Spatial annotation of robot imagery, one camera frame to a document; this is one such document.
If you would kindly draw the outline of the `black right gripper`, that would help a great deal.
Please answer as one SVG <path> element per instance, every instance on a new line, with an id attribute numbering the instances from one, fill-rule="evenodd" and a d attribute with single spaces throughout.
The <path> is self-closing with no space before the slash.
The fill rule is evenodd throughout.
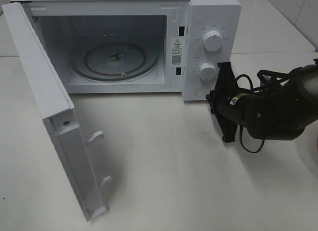
<path id="1" fill-rule="evenodd" d="M 217 63 L 219 68 L 215 89 L 206 94 L 222 132 L 222 141 L 235 141 L 237 123 L 247 123 L 248 89 L 239 88 L 231 62 Z"/>

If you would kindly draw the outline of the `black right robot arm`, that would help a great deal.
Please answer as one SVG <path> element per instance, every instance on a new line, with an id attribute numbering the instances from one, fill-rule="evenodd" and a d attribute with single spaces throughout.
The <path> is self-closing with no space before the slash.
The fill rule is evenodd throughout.
<path id="1" fill-rule="evenodd" d="M 235 141 L 238 126 L 259 140 L 290 141 L 318 119 L 318 65 L 279 73 L 260 70 L 261 85 L 238 86 L 230 62 L 218 63 L 214 90 L 206 95 L 225 143 Z"/>

